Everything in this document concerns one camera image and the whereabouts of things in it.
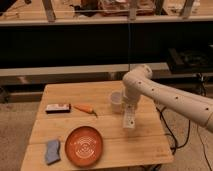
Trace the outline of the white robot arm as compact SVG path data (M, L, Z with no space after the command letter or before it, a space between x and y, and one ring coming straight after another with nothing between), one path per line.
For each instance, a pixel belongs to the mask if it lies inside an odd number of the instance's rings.
M213 99L192 94L151 80L152 70L148 65L139 65L127 72L122 79L123 100L137 105L145 95L213 133Z

